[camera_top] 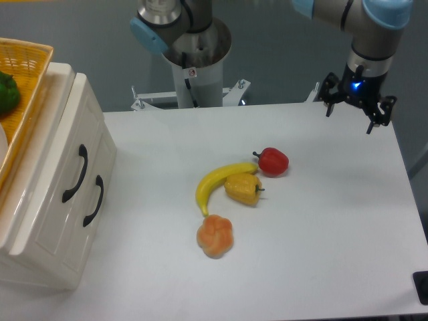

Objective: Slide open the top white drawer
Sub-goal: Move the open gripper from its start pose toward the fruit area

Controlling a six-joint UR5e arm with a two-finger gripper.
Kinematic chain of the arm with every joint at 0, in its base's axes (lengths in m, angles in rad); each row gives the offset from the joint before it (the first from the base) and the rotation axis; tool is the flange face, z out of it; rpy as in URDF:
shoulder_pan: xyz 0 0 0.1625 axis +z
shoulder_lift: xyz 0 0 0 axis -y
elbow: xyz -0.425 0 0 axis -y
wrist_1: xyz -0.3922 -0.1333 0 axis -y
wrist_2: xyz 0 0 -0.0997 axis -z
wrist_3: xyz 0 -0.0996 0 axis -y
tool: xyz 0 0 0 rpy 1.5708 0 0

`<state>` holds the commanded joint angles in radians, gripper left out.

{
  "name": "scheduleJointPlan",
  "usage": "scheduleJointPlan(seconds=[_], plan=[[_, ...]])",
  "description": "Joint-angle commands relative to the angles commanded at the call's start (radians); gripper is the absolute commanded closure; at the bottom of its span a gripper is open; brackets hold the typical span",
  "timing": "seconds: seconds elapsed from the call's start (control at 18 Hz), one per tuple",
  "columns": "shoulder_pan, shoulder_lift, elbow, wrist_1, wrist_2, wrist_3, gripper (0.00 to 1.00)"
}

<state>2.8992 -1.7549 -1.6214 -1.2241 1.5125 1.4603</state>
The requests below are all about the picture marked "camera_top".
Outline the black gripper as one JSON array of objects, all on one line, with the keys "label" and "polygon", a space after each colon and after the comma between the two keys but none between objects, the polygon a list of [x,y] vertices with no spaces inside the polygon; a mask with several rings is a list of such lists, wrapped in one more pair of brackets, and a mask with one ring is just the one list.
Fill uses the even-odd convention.
[{"label": "black gripper", "polygon": [[327,108],[326,117],[331,115],[335,104],[346,102],[358,108],[365,106],[365,114],[370,120],[367,134],[374,127],[388,126],[397,97],[381,96],[386,76],[387,73],[376,77],[362,76],[346,66],[339,80],[336,74],[330,72],[318,92],[318,101],[322,101]]}]

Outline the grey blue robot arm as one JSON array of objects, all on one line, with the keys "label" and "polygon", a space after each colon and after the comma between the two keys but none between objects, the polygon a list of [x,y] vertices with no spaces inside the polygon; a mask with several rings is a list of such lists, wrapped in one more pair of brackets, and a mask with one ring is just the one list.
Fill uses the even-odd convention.
[{"label": "grey blue robot arm", "polygon": [[[387,126],[397,99],[381,86],[406,28],[411,1],[294,1],[293,8],[352,36],[342,76],[328,74],[317,91],[327,113],[344,102],[361,109],[370,127]],[[181,108],[223,105],[223,61],[232,38],[210,1],[141,1],[130,20],[136,40],[172,67]]]}]

